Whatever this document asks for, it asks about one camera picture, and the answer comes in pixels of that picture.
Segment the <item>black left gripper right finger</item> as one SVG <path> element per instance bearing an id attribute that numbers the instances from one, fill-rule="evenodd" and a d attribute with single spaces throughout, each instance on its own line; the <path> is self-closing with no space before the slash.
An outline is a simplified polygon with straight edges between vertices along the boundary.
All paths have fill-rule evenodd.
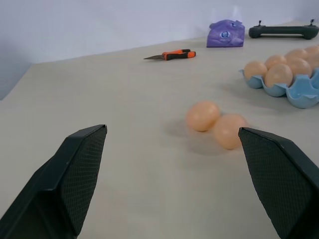
<path id="1" fill-rule="evenodd" d="M 319 239 L 319 167 L 291 140 L 242 127 L 255 191 L 281 239 Z"/>

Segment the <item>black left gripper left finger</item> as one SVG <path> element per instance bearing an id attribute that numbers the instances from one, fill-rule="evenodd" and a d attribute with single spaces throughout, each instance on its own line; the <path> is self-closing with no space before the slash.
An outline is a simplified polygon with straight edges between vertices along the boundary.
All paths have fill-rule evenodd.
<path id="1" fill-rule="evenodd" d="M 0 219 L 0 239 L 77 239 L 96 188 L 104 124 L 65 138 Z"/>

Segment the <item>tan egg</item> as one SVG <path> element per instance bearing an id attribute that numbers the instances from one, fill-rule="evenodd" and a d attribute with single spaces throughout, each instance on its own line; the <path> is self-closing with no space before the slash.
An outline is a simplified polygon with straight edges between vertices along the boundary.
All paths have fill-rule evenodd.
<path id="1" fill-rule="evenodd" d="M 307 52 L 306 61 L 314 68 L 319 68 L 319 45 L 305 48 Z"/>
<path id="2" fill-rule="evenodd" d="M 203 132 L 210 130 L 221 115 L 219 106 L 211 101 L 194 104 L 186 113 L 186 124 L 189 128 Z"/>
<path id="3" fill-rule="evenodd" d="M 288 52 L 285 55 L 285 58 L 286 59 L 301 58 L 306 60 L 308 58 L 308 52 L 302 48 L 294 49 Z"/>
<path id="4" fill-rule="evenodd" d="M 290 86 L 293 82 L 293 73 L 290 67 L 286 64 L 274 65 L 266 73 L 264 84 L 266 87 L 271 88 L 274 84 L 286 84 Z"/>
<path id="5" fill-rule="evenodd" d="M 310 64 L 302 58 L 290 58 L 287 60 L 287 65 L 290 67 L 293 76 L 307 75 L 312 76 L 313 70 Z"/>
<path id="6" fill-rule="evenodd" d="M 251 61 L 244 67 L 244 76 L 250 80 L 253 76 L 264 76 L 268 69 L 263 62 Z"/>
<path id="7" fill-rule="evenodd" d="M 286 63 L 287 60 L 283 55 L 272 55 L 265 61 L 265 66 L 270 70 L 275 65 Z"/>
<path id="8" fill-rule="evenodd" d="M 239 114 L 221 116 L 213 127 L 216 142 L 224 149 L 232 150 L 240 146 L 239 129 L 248 125 L 246 119 Z"/>

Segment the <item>blue egg carton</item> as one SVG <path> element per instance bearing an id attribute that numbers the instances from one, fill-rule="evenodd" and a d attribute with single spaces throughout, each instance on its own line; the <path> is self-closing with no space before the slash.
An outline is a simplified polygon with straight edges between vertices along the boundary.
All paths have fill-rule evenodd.
<path id="1" fill-rule="evenodd" d="M 274 84 L 266 87 L 263 78 L 259 75 L 245 79 L 252 89 L 263 89 L 271 97 L 287 97 L 290 104 L 299 109 L 307 109 L 319 104 L 319 68 L 315 68 L 313 76 L 297 75 L 293 84 Z"/>

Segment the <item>black remote controller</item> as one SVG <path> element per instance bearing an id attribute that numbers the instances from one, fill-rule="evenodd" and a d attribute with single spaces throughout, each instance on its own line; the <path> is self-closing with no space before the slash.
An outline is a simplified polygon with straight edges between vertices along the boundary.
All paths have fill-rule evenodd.
<path id="1" fill-rule="evenodd" d="M 315 38 L 319 33 L 319 27 L 314 25 L 314 19 L 311 19 L 309 25 L 302 26 L 265 26 L 261 24 L 261 20 L 258 25 L 249 28 L 248 35 L 251 38 L 260 38 L 262 35 L 298 35 L 303 39 L 311 40 Z"/>

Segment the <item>purple tissue pack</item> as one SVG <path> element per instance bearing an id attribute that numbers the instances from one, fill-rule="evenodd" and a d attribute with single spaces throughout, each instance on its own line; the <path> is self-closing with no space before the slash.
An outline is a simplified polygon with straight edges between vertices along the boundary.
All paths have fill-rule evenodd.
<path id="1" fill-rule="evenodd" d="M 245 26 L 236 20 L 221 20 L 212 23 L 207 36 L 207 48 L 243 47 Z"/>

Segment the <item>orange and black pliers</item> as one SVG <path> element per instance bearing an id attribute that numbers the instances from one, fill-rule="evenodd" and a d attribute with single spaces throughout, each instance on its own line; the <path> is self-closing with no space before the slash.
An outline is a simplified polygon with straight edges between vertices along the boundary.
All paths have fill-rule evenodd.
<path id="1" fill-rule="evenodd" d="M 196 52 L 191 51 L 190 49 L 180 49 L 171 52 L 163 52 L 161 55 L 155 55 L 151 57 L 144 58 L 145 60 L 174 60 L 174 59 L 189 59 L 194 58 Z"/>

